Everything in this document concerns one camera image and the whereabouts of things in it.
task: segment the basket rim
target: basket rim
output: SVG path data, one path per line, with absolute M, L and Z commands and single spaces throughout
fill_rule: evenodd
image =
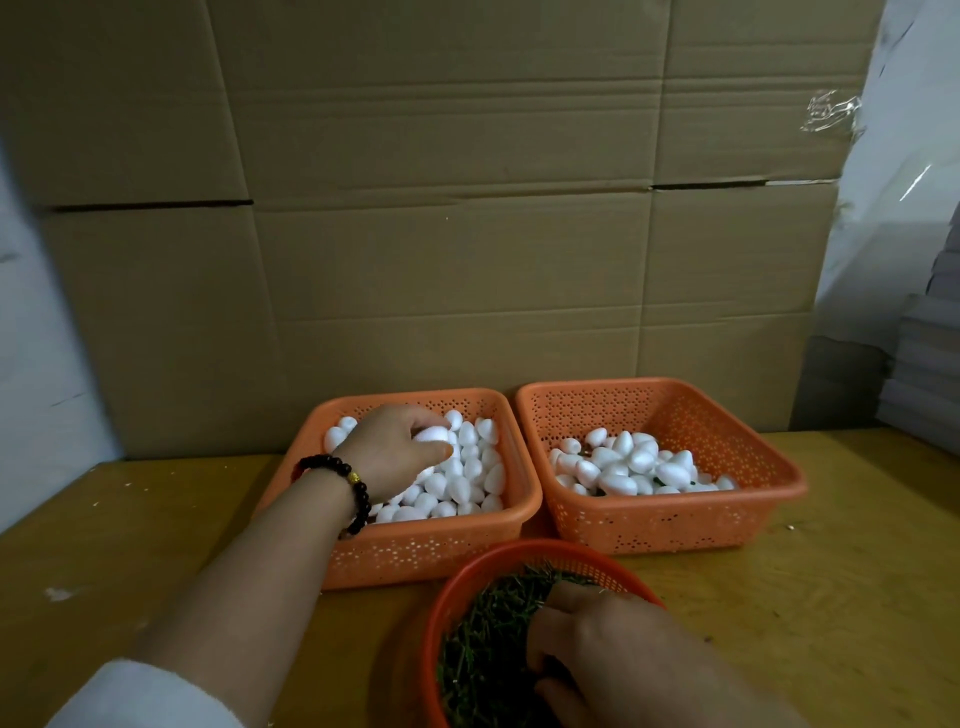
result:
M 446 580 L 443 589 L 430 607 L 430 616 L 423 630 L 423 641 L 420 644 L 420 696 L 427 712 L 427 724 L 440 728 L 448 726 L 444 710 L 441 706 L 440 689 L 437 685 L 436 664 L 440 653 L 442 634 L 442 619 L 447 603 L 461 590 L 465 582 L 491 561 L 496 561 L 504 553 L 512 551 L 538 551 L 540 556 L 561 556 L 573 561 L 596 564 L 600 562 L 603 569 L 609 572 L 617 581 L 627 588 L 627 593 L 643 598 L 662 609 L 666 606 L 654 591 L 648 587 L 639 576 L 631 570 L 615 562 L 610 556 L 599 551 L 574 544 L 560 539 L 517 539 L 493 546 L 483 553 L 474 556 L 460 567 L 456 573 Z
M 678 495 L 671 496 L 669 500 L 663 498 L 635 496 L 606 496 L 599 498 L 591 496 L 579 496 L 573 491 L 567 490 L 557 481 L 557 476 L 554 474 L 553 468 L 550 467 L 550 461 L 547 459 L 546 453 L 543 452 L 543 447 L 540 444 L 539 431 L 533 421 L 533 414 L 530 406 L 531 398 L 537 392 L 549 389 L 556 390 L 564 388 L 569 389 L 573 387 L 579 388 L 584 385 L 623 386 L 638 384 L 640 382 L 651 384 L 669 383 L 675 386 L 679 385 L 693 394 L 709 401 L 711 404 L 718 407 L 728 418 L 730 418 L 735 425 L 737 425 L 746 434 L 750 435 L 752 439 L 757 441 L 760 446 L 768 452 L 768 454 L 776 457 L 782 464 L 786 465 L 791 472 L 790 482 L 783 485 L 770 486 L 769 488 L 745 488 L 733 492 L 680 493 Z M 615 509 L 618 512 L 645 511 L 653 508 L 661 508 L 667 503 L 676 503 L 677 505 L 682 506 L 686 506 L 691 503 L 714 506 L 736 503 L 755 503 L 763 501 L 780 502 L 782 500 L 792 500 L 794 498 L 803 497 L 807 492 L 807 484 L 804 473 L 796 463 L 770 445 L 770 443 L 764 440 L 755 430 L 753 430 L 752 427 L 749 427 L 746 423 L 736 417 L 730 410 L 728 410 L 714 398 L 710 397 L 706 392 L 694 386 L 693 384 L 690 384 L 689 382 L 683 381 L 682 379 L 675 379 L 670 376 L 631 376 L 615 379 L 577 379 L 566 381 L 533 382 L 530 384 L 525 384 L 517 390 L 515 401 L 517 415 L 519 416 L 524 433 L 528 436 L 527 449 L 530 451 L 530 456 L 534 461 L 534 466 L 540 475 L 540 487 L 543 489 L 544 495 L 548 500 L 559 501 L 571 508 L 576 508 L 593 514 L 599 514 L 602 512 L 609 512 L 612 509 Z
M 284 465 L 287 463 L 287 457 L 290 453 L 290 450 L 293 448 L 294 444 L 297 442 L 310 422 L 315 417 L 322 416 L 331 409 L 345 408 L 361 403 L 370 404 L 372 402 L 375 402 L 374 406 L 379 404 L 404 404 L 409 403 L 409 400 L 413 398 L 423 399 L 426 397 L 441 396 L 456 397 L 458 395 L 467 394 L 483 394 L 485 396 L 491 396 L 497 400 L 497 403 L 501 406 L 509 434 L 516 441 L 521 471 L 524 475 L 526 475 L 526 479 L 529 483 L 529 485 L 525 487 L 526 492 L 523 494 L 523 496 L 509 508 L 504 508 L 502 511 L 497 511 L 495 513 L 477 513 L 470 516 L 458 516 L 457 518 L 450 519 L 428 519 L 424 521 L 407 521 L 400 523 L 378 523 L 375 529 L 364 528 L 353 539 L 350 539 L 349 542 L 338 542 L 338 545 L 340 543 L 354 543 L 359 545 L 366 541 L 376 541 L 384 538 L 396 539 L 424 536 L 427 534 L 430 536 L 449 535 L 451 533 L 463 532 L 465 528 L 483 528 L 484 526 L 505 525 L 529 521 L 531 518 L 533 518 L 534 514 L 540 510 L 540 505 L 543 502 L 543 490 L 540 486 L 540 477 L 538 476 L 537 468 L 530 457 L 530 450 L 527 448 L 526 440 L 523 437 L 523 432 L 520 429 L 519 422 L 516 420 L 516 414 L 510 405 L 510 401 L 506 398 L 506 396 L 503 395 L 502 392 L 497 392 L 495 389 L 488 389 L 486 387 L 460 387 L 457 389 L 428 389 L 414 392 L 386 392 L 373 395 L 348 395 L 345 397 L 338 397 L 333 400 L 321 402 L 312 410 L 310 410 L 310 414 L 308 414 L 303 420 L 303 424 L 297 431 L 297 435 L 291 442 L 287 452 L 284 453 L 283 460 L 280 462 L 279 466 L 277 466 L 274 477 L 276 477 L 276 474 L 284 468 Z M 267 505 L 265 505 L 263 502 L 266 495 L 267 492 L 264 492 L 264 495 L 261 497 L 260 501 L 256 505 L 256 508 L 254 509 L 254 515 L 258 514 L 267 507 Z M 470 521 L 464 523 L 464 519 L 470 519 Z

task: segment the forearm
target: forearm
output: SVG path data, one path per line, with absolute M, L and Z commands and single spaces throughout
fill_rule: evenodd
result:
M 200 574 L 132 657 L 219 698 L 245 725 L 265 725 L 353 512 L 342 477 L 308 473 Z

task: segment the wrist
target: wrist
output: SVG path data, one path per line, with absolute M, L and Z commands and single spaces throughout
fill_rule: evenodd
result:
M 314 512 L 333 519 L 339 528 L 346 528 L 356 517 L 356 499 L 347 479 L 328 470 L 311 470 L 301 477 L 300 486 L 315 504 Z

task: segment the white sleeve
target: white sleeve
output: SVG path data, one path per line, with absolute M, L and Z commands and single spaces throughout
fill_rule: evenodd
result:
M 227 706 L 159 667 L 107 663 L 47 728 L 243 728 Z

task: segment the hand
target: hand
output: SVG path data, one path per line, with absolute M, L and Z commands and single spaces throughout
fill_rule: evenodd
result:
M 530 669 L 542 673 L 547 655 L 576 683 L 549 677 L 535 687 L 564 728 L 805 726 L 637 597 L 560 582 L 527 634 Z
M 449 443 L 412 439 L 431 425 L 449 426 L 449 422 L 426 407 L 386 404 L 364 417 L 333 454 L 360 473 L 370 502 L 382 503 L 409 488 L 420 471 L 439 465 L 453 453 Z

